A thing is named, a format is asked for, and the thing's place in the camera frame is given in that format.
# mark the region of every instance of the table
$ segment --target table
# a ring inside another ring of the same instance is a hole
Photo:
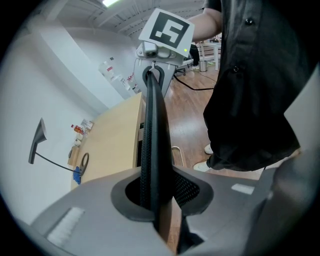
[[[93,120],[92,130],[81,143],[76,160],[80,166],[83,155],[89,153],[82,184],[136,167],[142,106],[139,93]],[[77,186],[71,178],[71,189]]]
[[[201,46],[201,52],[202,52],[202,58],[203,58],[203,60],[205,60],[205,50],[204,50],[204,46],[213,47],[215,70],[218,70],[218,68],[219,68],[219,54],[218,54],[218,50],[219,50],[219,48],[221,48],[221,43],[220,43],[220,42],[205,42],[205,43],[200,43],[200,46]]]

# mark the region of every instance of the white strip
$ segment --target white strip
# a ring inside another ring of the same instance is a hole
[[[232,190],[235,190],[235,191],[238,191],[238,192],[241,192],[241,193],[244,193],[244,194],[247,194],[247,195],[251,195],[254,190],[255,190],[255,187],[254,186],[247,186],[247,185],[242,185],[242,184],[234,184],[232,187],[231,187]]]
[[[85,210],[81,208],[72,207],[49,233],[47,239],[54,245],[60,248],[63,247],[63,245],[71,237],[76,224],[79,222],[80,217],[82,214],[84,214],[84,212]]]

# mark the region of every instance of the blue object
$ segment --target blue object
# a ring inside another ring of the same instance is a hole
[[[79,169],[79,166],[75,167],[75,171],[76,171],[76,172],[73,172],[73,180],[74,180],[78,185],[80,185],[80,183],[81,183],[81,177],[80,177],[80,169]]]

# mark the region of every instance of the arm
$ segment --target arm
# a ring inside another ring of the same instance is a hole
[[[194,24],[193,42],[203,41],[221,33],[222,14],[211,8],[204,8],[203,13],[189,19]]]

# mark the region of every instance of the foot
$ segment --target foot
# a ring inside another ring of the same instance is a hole
[[[210,144],[205,146],[204,152],[205,152],[206,154],[208,154],[208,155],[212,155],[212,154],[214,153],[214,152],[212,151],[212,149],[211,149]]]
[[[206,171],[209,171],[211,168],[207,165],[207,161],[204,161],[204,162],[197,163],[193,167],[193,169],[196,170],[196,171],[205,173]]]

